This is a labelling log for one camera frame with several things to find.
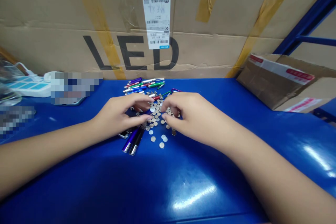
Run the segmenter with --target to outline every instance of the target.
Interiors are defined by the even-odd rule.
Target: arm
[[[336,199],[202,96],[175,93],[161,109],[167,107],[175,118],[163,117],[172,128],[216,148],[241,169],[272,223],[336,223]]]
[[[145,111],[153,101],[142,94],[111,98],[90,121],[0,146],[0,200],[78,151],[152,119],[125,112],[134,104]]]

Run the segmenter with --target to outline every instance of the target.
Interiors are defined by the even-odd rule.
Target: blue metal shelf
[[[336,0],[317,0],[274,53],[290,55],[302,42],[336,46],[334,39],[309,36],[335,7]]]

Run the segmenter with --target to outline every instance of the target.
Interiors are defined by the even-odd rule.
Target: smartphone
[[[79,104],[81,104],[84,99],[86,97],[83,97],[83,98],[80,98],[79,100],[75,101],[74,103],[71,103],[71,104],[55,104],[55,105],[58,105],[58,106],[78,106]]]

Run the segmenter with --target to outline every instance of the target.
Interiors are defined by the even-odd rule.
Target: blue workbench
[[[126,81],[105,80],[80,106],[25,98],[37,113],[9,141],[91,119]],[[264,139],[294,166],[336,197],[336,129],[312,114],[275,112],[234,79],[166,80],[171,88],[199,92]],[[161,135],[168,142],[159,148]],[[223,154],[165,127],[145,132],[134,157],[125,140],[108,139],[56,165],[0,205],[0,223],[262,223],[267,221],[239,169]]]

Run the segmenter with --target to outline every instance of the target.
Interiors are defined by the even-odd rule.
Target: cardboard box
[[[267,0],[263,20],[265,0],[170,0],[170,46],[152,50],[143,0],[0,0],[0,46],[38,74],[223,78],[251,31],[252,52],[273,52],[314,1]]]
[[[251,54],[237,78],[275,111],[308,113],[336,97],[336,71],[285,55]]]

